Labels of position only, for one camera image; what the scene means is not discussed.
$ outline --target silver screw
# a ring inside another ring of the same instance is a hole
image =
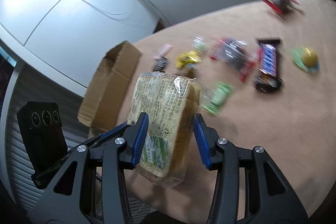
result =
[[[121,145],[125,142],[125,139],[124,138],[116,138],[114,140],[114,142],[117,144],[117,145]]]
[[[86,146],[85,145],[80,145],[79,147],[77,147],[77,151],[78,152],[84,152],[86,150]]]
[[[219,138],[219,139],[217,140],[217,142],[218,142],[220,145],[226,145],[226,144],[227,144],[227,140],[224,139],[224,138]]]
[[[261,146],[256,146],[256,147],[255,147],[255,151],[256,151],[257,153],[263,153],[263,152],[265,151],[265,149],[264,149],[263,147],[261,147]]]

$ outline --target corrugated panel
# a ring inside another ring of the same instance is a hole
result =
[[[18,79],[9,111],[6,132],[6,164],[16,201],[30,215],[43,190],[37,189],[30,178],[34,170],[17,124],[16,113],[27,101],[56,102],[58,104],[63,123],[62,130],[69,148],[87,139],[88,128],[77,120],[81,97],[65,90],[31,67],[24,68]]]

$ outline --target table top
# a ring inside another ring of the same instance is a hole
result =
[[[143,53],[130,83],[119,122],[125,120],[140,73],[151,71],[154,53],[165,43],[173,46],[166,72],[174,73],[174,57],[191,50],[196,36],[209,44],[233,37],[249,44],[256,38],[282,39],[283,88],[261,94],[251,77],[245,84],[220,61],[204,57],[196,66],[197,78],[210,89],[218,81],[235,91],[217,116],[201,113],[209,127],[236,146],[265,148],[294,188],[310,216],[322,203],[336,178],[336,3],[298,0],[302,12],[285,20],[261,1],[230,7],[164,29],[136,43]],[[309,46],[317,51],[320,73],[309,75],[294,65],[291,49]],[[185,180],[172,189],[152,184],[136,171],[125,171],[128,192],[153,208],[186,223],[206,223],[213,197],[216,171],[202,165],[192,136]],[[240,176],[239,218],[244,217],[244,176]]]

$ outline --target yellow and green snack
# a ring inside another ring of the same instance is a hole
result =
[[[225,104],[232,92],[233,87],[231,85],[218,82],[213,100],[207,103],[204,108],[211,114],[219,113],[221,107]]]

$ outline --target camera lens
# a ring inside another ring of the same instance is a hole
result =
[[[34,126],[38,127],[40,125],[40,116],[36,112],[31,115],[31,120],[33,121]]]
[[[54,118],[54,121],[55,121],[55,122],[58,122],[58,120],[59,120],[59,116],[58,116],[57,111],[54,111],[54,112],[52,113],[52,117]]]
[[[43,122],[47,125],[50,126],[51,125],[51,115],[49,111],[43,111],[42,112],[42,119]]]

